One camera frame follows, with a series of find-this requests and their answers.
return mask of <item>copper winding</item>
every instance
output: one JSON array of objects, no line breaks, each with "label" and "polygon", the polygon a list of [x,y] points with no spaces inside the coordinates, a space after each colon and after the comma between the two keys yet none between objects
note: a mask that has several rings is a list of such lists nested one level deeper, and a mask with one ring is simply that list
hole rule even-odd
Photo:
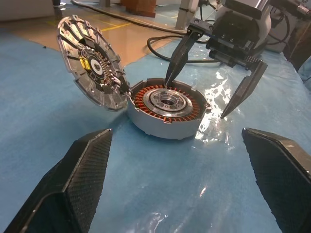
[{"label": "copper winding", "polygon": [[183,95],[185,95],[188,99],[190,99],[190,101],[192,102],[192,106],[193,106],[193,109],[192,109],[192,112],[187,115],[187,116],[184,116],[184,117],[167,117],[167,116],[160,116],[154,112],[152,112],[150,109],[148,109],[144,102],[143,102],[143,96],[144,94],[147,92],[147,91],[150,91],[152,89],[159,89],[159,88],[165,88],[164,86],[162,85],[154,85],[154,86],[148,86],[148,87],[145,87],[143,89],[141,89],[139,92],[137,92],[137,94],[135,95],[135,105],[137,108],[143,110],[145,113],[151,115],[151,116],[154,116],[154,117],[157,117],[159,119],[162,119],[166,122],[174,122],[174,121],[178,121],[178,122],[184,122],[184,121],[191,121],[191,120],[194,120],[198,117],[199,113],[200,113],[200,106],[198,104],[198,102],[189,94],[187,94],[186,92],[182,92],[181,90],[178,90],[177,88],[172,88],[170,87],[169,89],[170,90],[174,90],[174,91],[177,91],[177,92],[180,92],[182,93]]}]

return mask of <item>yellow component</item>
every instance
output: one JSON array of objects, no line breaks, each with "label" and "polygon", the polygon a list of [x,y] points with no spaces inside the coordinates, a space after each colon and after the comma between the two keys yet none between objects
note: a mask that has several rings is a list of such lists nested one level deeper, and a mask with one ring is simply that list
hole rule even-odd
[{"label": "yellow component", "polygon": [[81,65],[82,65],[83,69],[86,69],[86,65],[85,65],[85,63],[83,61],[83,57],[79,57],[79,58],[80,58],[80,62],[81,62]]},{"label": "yellow component", "polygon": [[84,60],[84,64],[85,64],[85,66],[86,66],[86,69],[87,69],[87,70],[90,70],[90,69],[91,69],[91,66],[89,65],[87,59],[84,58],[83,60]]}]

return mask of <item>robotic arm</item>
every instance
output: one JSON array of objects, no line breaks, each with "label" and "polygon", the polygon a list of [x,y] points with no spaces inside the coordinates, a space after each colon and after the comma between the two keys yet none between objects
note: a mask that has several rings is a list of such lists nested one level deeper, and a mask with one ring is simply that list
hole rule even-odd
[{"label": "robotic arm", "polygon": [[252,72],[242,80],[221,118],[230,114],[252,94],[268,66],[257,56],[262,53],[271,29],[272,7],[296,17],[310,18],[309,9],[291,0],[222,0],[213,25],[198,18],[190,22],[187,34],[172,54],[166,86],[171,85],[186,64],[195,41],[207,35],[210,58],[230,67],[238,64]]}]

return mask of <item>wooden cabinet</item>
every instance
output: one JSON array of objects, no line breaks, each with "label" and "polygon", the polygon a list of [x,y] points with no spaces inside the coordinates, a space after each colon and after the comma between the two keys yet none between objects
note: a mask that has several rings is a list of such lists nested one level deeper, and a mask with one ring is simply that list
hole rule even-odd
[{"label": "wooden cabinet", "polygon": [[126,11],[139,16],[155,17],[156,0],[121,0]]}]

